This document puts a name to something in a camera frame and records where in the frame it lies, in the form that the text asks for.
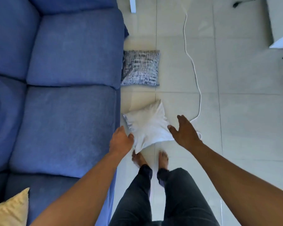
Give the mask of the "person's right hand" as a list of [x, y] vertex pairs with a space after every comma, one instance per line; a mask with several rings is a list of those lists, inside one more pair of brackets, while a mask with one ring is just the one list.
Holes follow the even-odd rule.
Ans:
[[184, 115], [177, 115], [179, 127], [179, 137], [174, 139], [181, 147], [192, 153], [198, 148], [203, 146], [202, 140], [200, 140], [193, 125], [188, 121]]

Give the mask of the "person's left hand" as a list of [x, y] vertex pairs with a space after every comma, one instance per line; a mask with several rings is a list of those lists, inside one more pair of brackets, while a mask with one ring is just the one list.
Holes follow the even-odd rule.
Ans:
[[118, 127], [110, 140], [109, 152], [123, 158], [131, 149], [124, 126]]

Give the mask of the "person's right forearm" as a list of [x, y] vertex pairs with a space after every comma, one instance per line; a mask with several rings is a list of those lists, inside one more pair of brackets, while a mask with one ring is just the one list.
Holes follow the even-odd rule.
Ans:
[[186, 149], [242, 226], [283, 226], [283, 190], [236, 166], [200, 140]]

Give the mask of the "person's left forearm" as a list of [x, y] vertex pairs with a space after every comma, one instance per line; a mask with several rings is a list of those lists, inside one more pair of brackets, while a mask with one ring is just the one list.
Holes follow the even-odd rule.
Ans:
[[94, 226], [121, 160], [128, 151], [111, 150], [30, 226]]

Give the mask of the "person's left foot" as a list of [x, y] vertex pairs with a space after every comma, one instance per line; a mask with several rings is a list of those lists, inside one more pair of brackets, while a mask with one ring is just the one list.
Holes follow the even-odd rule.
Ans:
[[148, 163], [144, 159], [143, 155], [140, 152], [136, 153], [135, 150], [132, 152], [132, 161], [138, 168], [141, 168], [144, 165], [148, 166]]

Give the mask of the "person's foot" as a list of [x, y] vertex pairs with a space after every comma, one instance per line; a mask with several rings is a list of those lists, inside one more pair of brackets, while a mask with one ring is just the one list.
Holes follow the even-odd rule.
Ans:
[[168, 170], [169, 157], [165, 151], [159, 151], [158, 169]]
[[140, 152], [136, 153], [135, 150], [132, 152], [132, 161], [138, 168], [141, 168], [144, 165], [148, 166], [148, 163], [144, 159], [143, 155]]

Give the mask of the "person's right foot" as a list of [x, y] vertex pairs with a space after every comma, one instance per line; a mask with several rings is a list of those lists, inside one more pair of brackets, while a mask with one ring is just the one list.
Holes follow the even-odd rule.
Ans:
[[169, 157], [165, 151], [159, 151], [158, 169], [168, 170]]

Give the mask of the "person's left leg dark trousers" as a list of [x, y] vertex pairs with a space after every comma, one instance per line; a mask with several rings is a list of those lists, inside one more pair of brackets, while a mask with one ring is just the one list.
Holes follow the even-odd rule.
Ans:
[[150, 204], [153, 171], [144, 164], [140, 167], [119, 201], [109, 226], [145, 226], [152, 222]]

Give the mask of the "person's leg dark trousers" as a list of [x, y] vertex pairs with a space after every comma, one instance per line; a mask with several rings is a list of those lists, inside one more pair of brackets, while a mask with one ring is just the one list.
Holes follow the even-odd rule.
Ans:
[[166, 195], [161, 226], [220, 226], [188, 171], [160, 168], [157, 179]]
[[140, 167], [119, 201], [109, 226], [145, 226], [152, 222], [150, 204], [153, 171], [144, 164]]

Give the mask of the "blue sofa seat cushion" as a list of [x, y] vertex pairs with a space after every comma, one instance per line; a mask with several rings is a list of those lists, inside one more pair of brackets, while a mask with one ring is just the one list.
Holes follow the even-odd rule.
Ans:
[[121, 85], [124, 20], [117, 8], [46, 15], [26, 82], [34, 86]]
[[109, 86], [29, 87], [9, 166], [61, 174], [94, 167], [120, 125], [120, 90]]
[[29, 188], [29, 211], [27, 224], [53, 201], [69, 190], [82, 176], [84, 171], [68, 171], [61, 174], [9, 173], [0, 190], [0, 201], [6, 201], [25, 188]]

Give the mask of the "black and white striped pillow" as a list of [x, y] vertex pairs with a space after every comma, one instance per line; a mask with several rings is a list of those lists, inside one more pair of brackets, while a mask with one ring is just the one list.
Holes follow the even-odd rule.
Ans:
[[124, 50], [121, 86], [158, 87], [159, 50]]

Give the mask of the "person's right leg dark trousers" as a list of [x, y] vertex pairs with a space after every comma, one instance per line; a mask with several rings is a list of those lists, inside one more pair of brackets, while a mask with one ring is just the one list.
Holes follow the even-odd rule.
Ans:
[[188, 171], [160, 168], [157, 179], [166, 195], [161, 226], [220, 226]]

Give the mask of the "blue sofa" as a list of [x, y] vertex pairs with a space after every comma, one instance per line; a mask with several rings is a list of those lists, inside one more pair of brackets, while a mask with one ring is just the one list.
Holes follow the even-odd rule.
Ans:
[[24, 226], [109, 151], [120, 126], [117, 0], [0, 0], [0, 204]]

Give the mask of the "blue sofa back cushion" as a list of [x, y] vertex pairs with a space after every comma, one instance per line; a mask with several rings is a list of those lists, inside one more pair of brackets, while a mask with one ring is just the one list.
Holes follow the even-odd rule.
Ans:
[[0, 76], [0, 172], [7, 170], [23, 118], [26, 85]]
[[39, 23], [29, 0], [0, 0], [0, 75], [26, 79]]

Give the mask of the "beige pillow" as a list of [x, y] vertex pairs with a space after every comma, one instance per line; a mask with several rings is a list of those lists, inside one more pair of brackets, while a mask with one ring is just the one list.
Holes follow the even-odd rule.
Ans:
[[29, 211], [29, 190], [0, 203], [0, 226], [26, 226]]

